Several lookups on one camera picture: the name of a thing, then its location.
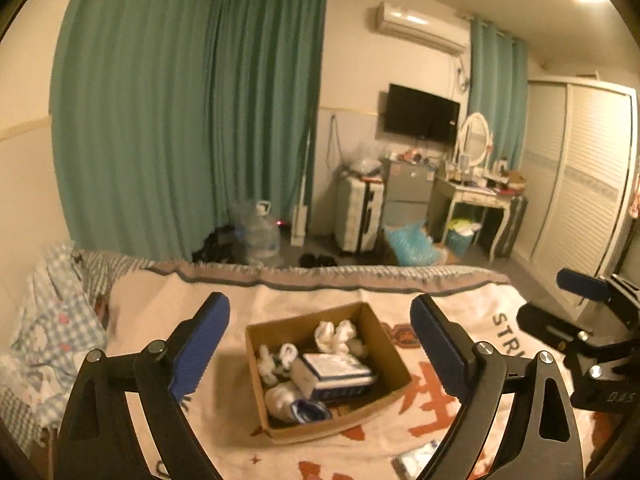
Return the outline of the green side curtain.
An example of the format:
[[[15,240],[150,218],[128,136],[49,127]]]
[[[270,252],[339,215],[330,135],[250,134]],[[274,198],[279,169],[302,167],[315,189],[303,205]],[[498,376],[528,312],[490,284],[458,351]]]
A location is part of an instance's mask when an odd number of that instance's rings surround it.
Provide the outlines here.
[[[484,116],[492,134],[489,162],[520,161],[527,112],[528,44],[481,18],[471,22],[469,113]]]

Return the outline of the navy white tissue pack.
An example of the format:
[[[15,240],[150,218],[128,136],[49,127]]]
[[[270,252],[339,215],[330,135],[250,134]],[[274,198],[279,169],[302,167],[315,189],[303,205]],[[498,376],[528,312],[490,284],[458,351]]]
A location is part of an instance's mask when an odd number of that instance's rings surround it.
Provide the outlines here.
[[[368,393],[378,376],[349,354],[304,353],[293,362],[290,378],[304,398],[333,401]]]

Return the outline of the green waste basket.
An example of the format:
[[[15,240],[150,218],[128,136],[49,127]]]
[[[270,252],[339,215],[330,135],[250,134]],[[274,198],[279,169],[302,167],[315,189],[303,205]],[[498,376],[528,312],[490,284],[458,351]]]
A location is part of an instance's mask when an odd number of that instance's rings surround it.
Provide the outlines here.
[[[480,222],[469,219],[451,220],[447,226],[446,247],[458,258],[464,257],[481,228]]]

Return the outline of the white suitcase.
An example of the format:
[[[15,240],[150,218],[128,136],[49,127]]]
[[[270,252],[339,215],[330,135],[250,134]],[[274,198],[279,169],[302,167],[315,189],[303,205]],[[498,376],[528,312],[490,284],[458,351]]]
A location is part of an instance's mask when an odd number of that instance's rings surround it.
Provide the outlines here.
[[[349,254],[372,252],[378,239],[384,183],[344,177],[337,185],[334,237]]]

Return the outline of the white louvred wardrobe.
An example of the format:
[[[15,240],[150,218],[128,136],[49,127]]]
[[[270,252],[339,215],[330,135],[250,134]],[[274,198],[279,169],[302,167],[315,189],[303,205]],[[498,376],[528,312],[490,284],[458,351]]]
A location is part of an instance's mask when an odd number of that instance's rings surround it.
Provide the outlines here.
[[[556,274],[608,270],[624,236],[637,152],[633,88],[577,77],[529,81],[520,159],[527,208],[513,255],[573,318],[586,300],[559,289]]]

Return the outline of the grey mini fridge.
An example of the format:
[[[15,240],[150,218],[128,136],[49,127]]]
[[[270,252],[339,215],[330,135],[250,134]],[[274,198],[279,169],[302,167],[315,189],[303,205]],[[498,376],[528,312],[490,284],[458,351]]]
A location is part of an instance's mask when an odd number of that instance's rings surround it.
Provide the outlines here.
[[[382,226],[398,228],[427,218],[434,185],[434,172],[425,165],[384,160],[384,204]]]

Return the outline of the checked pyjama cloth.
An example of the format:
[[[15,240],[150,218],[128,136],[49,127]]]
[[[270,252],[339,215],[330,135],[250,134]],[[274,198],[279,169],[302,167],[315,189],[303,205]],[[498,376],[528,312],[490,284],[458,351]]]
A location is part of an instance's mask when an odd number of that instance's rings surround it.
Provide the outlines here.
[[[61,425],[87,352],[106,348],[104,307],[115,282],[153,264],[66,242],[47,249],[27,275],[9,348],[1,352],[1,420],[25,454],[44,430]]]

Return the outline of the white knotted sock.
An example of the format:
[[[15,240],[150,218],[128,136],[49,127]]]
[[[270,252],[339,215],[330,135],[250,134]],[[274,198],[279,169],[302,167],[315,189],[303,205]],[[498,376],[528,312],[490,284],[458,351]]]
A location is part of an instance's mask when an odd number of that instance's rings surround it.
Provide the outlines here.
[[[280,382],[290,379],[291,366],[298,357],[298,349],[295,344],[286,342],[276,352],[262,344],[257,353],[257,369],[262,383],[266,387],[274,387]]]

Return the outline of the small blue tissue packet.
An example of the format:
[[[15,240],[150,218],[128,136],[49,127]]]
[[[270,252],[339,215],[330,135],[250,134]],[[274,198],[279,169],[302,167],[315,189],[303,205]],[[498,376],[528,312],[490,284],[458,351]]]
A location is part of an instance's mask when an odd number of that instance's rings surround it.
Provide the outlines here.
[[[416,480],[435,454],[439,443],[439,440],[431,440],[420,448],[413,448],[397,455],[392,460],[397,477],[401,480]]]

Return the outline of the white air conditioner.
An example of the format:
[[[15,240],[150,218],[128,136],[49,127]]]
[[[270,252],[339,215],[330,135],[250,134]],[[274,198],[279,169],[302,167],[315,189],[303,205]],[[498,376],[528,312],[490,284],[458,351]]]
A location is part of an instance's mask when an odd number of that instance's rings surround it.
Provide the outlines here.
[[[383,34],[425,44],[452,55],[462,55],[470,46],[469,33],[462,27],[388,2],[378,5],[376,27]]]

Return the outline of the clear water jug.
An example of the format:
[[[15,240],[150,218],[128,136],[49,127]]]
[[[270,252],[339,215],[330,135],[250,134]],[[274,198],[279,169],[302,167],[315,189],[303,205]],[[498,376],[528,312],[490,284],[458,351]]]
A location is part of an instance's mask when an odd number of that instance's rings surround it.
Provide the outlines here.
[[[269,200],[247,200],[236,210],[244,256],[249,266],[276,268],[282,262],[278,220],[271,214]]]

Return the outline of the cream printed bed blanket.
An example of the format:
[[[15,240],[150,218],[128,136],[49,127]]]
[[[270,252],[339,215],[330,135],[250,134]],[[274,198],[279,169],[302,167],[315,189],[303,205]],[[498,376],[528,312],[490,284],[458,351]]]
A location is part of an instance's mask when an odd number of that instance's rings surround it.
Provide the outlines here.
[[[266,269],[147,263],[107,255],[85,288],[108,317],[107,351],[165,339],[214,292],[230,320],[186,420],[228,479],[391,479],[406,453],[433,451],[459,409],[409,321],[434,298],[474,340],[536,356],[516,325],[523,296],[504,276],[470,266]]]

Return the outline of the white cloth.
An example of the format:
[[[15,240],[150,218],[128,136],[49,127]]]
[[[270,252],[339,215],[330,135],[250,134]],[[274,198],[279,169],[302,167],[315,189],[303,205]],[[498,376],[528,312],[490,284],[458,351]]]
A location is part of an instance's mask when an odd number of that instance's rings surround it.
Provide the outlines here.
[[[314,330],[314,342],[322,353],[341,356],[349,354],[357,359],[364,359],[369,353],[351,320],[343,320],[337,324],[321,321]]]

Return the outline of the black wall television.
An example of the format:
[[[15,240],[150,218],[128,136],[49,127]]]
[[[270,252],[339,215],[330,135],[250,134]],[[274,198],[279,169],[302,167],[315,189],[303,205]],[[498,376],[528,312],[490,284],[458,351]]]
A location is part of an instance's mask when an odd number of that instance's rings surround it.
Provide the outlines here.
[[[421,90],[390,84],[383,115],[388,133],[452,145],[457,139],[460,104]]]

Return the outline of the blue plastic bag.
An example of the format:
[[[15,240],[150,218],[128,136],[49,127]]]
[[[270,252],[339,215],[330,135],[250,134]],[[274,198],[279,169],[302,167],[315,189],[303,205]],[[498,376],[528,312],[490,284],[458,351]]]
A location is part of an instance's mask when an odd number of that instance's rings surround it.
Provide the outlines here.
[[[440,266],[448,257],[425,231],[425,222],[384,226],[384,240],[400,266]]]

